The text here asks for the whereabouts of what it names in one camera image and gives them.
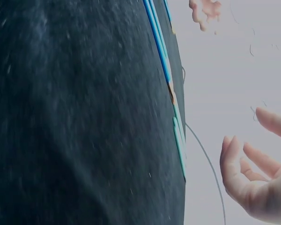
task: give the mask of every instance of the white background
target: white background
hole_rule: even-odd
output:
[[[240,141],[281,161],[281,138],[253,121],[250,106],[281,114],[281,0],[222,0],[219,35],[203,33],[192,21],[188,0],[168,0],[186,70],[186,122],[214,165],[224,198],[227,225],[264,224],[250,218],[225,192],[219,167],[222,140]],[[185,225],[222,225],[222,205],[205,155],[186,132],[188,146]]]

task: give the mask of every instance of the dark fabric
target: dark fabric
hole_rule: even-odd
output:
[[[142,1],[0,0],[0,225],[182,225],[173,115]]]

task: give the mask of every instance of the cable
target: cable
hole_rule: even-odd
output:
[[[182,67],[182,70],[184,72],[184,77],[183,77],[183,84],[184,84],[184,80],[185,80],[185,69]],[[220,188],[220,184],[219,184],[219,181],[217,179],[217,176],[216,176],[216,173],[215,173],[215,170],[214,170],[214,166],[212,165],[211,161],[210,161],[210,158],[208,156],[208,154],[206,153],[202,143],[200,142],[199,138],[197,137],[197,135],[195,134],[195,132],[191,129],[191,127],[187,124],[186,124],[186,127],[192,132],[193,136],[196,138],[197,142],[199,143],[201,149],[203,150],[204,152],[204,155],[212,169],[212,172],[214,174],[214,178],[215,178],[215,181],[216,181],[216,185],[217,185],[217,188],[219,190],[219,194],[220,194],[220,197],[221,197],[221,202],[222,202],[222,210],[223,210],[223,217],[224,217],[224,225],[226,225],[226,212],[225,212],[225,205],[224,205],[224,200],[223,200],[223,196],[222,196],[222,191],[221,191],[221,188]]]

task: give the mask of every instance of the finger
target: finger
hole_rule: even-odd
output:
[[[195,23],[198,23],[200,21],[199,16],[198,16],[198,7],[197,7],[197,5],[193,6],[193,8],[192,8],[192,20]]]
[[[201,31],[206,31],[208,29],[209,25],[207,15],[201,14],[199,24]]]
[[[225,152],[227,151],[229,145],[230,145],[231,139],[228,138],[227,136],[224,136],[224,140],[222,143],[222,151],[221,151],[221,156],[220,156],[220,163],[221,160],[223,159],[223,155],[225,154]]]
[[[256,109],[256,116],[265,129],[281,137],[281,116],[260,107]]]
[[[257,172],[253,172],[250,164],[244,159],[240,159],[240,172],[245,175],[250,181],[261,180],[268,181],[264,176]]]
[[[250,144],[244,144],[244,153],[270,178],[274,179],[281,175],[281,164],[258,149],[253,148]]]
[[[228,146],[226,152],[221,158],[221,173],[223,184],[229,195],[239,204],[244,205],[245,192],[244,189],[248,183],[248,179],[237,170],[236,161],[239,152],[238,140],[234,136]]]
[[[227,136],[224,136],[224,140],[223,140],[223,144],[222,144],[222,151],[226,151],[227,148],[229,147],[230,145],[230,138],[228,138]]]

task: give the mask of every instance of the fingers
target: fingers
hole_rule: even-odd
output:
[[[240,172],[245,175],[250,181],[261,180],[268,181],[264,176],[257,172],[253,172],[250,164],[244,159],[240,159]]]
[[[244,153],[271,179],[277,178],[281,175],[281,164],[258,149],[253,148],[250,144],[244,144]]]
[[[228,141],[228,139],[223,141],[223,149],[220,159],[223,183],[228,194],[239,204],[243,205],[245,199],[244,189],[249,180],[241,174],[236,167],[236,163],[238,163],[238,160],[236,159],[239,152],[237,138],[233,137],[227,149],[225,149]]]
[[[256,109],[256,116],[265,129],[281,137],[281,116],[259,107]]]

